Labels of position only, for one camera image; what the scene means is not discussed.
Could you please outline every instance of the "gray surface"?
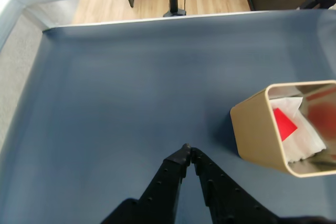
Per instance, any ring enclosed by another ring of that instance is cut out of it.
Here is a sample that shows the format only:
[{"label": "gray surface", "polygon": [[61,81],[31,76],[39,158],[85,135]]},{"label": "gray surface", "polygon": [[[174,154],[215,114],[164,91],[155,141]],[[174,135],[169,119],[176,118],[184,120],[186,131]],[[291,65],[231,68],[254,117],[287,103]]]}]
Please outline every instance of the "gray surface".
[{"label": "gray surface", "polygon": [[[67,25],[72,21],[77,4],[78,0],[66,0],[39,6],[55,23]],[[41,37],[41,31],[22,16],[0,52],[0,150]]]},{"label": "gray surface", "polygon": [[[335,176],[240,159],[228,114],[271,83],[334,79],[335,19],[290,11],[44,33],[0,156],[0,222],[99,223],[186,142],[276,214],[336,218]],[[176,223],[210,222],[190,167]]]}]

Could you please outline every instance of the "tan container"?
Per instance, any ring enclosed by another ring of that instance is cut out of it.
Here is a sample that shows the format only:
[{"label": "tan container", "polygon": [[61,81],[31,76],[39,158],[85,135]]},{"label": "tan container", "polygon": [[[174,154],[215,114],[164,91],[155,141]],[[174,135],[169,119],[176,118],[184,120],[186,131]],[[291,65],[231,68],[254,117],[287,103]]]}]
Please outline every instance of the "tan container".
[{"label": "tan container", "polygon": [[[300,111],[317,130],[327,150],[303,161],[287,164],[269,99],[290,96],[303,97]],[[321,125],[316,126],[308,119],[312,109],[316,108],[315,105],[322,106],[326,103],[336,108],[335,80],[272,84],[239,103],[230,112],[239,155],[245,160],[297,177],[336,174],[334,130],[326,131]],[[322,115],[333,113],[333,110],[324,111],[325,109],[321,111]]]}]

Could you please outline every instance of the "white tissue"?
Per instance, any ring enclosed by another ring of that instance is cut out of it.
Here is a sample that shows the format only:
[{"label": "white tissue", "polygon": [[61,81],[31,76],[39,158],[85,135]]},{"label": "white tissue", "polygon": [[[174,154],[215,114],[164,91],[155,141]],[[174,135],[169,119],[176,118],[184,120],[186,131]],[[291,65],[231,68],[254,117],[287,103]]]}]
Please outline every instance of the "white tissue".
[{"label": "white tissue", "polygon": [[302,97],[285,97],[270,100],[272,109],[279,108],[297,129],[283,142],[287,163],[308,158],[326,146],[316,130],[299,111]]}]

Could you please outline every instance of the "wooden floor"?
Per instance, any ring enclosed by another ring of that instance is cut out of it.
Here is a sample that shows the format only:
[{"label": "wooden floor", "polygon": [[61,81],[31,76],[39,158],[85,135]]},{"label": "wooden floor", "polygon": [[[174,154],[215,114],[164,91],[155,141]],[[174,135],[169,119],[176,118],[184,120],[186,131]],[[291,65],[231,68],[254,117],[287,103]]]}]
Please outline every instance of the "wooden floor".
[{"label": "wooden floor", "polygon": [[[179,8],[187,15],[245,12],[250,10],[247,0],[178,0]],[[108,22],[114,20],[162,17],[168,11],[169,0],[80,0],[74,24]]]}]

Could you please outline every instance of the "red paper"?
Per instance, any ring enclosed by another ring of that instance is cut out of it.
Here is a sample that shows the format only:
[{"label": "red paper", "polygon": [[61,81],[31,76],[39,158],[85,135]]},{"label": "red paper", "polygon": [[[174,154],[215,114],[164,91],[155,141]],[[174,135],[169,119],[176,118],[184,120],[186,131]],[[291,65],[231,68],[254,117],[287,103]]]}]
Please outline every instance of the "red paper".
[{"label": "red paper", "polygon": [[284,141],[297,129],[297,126],[279,108],[274,109],[273,113],[277,121],[281,140]]}]

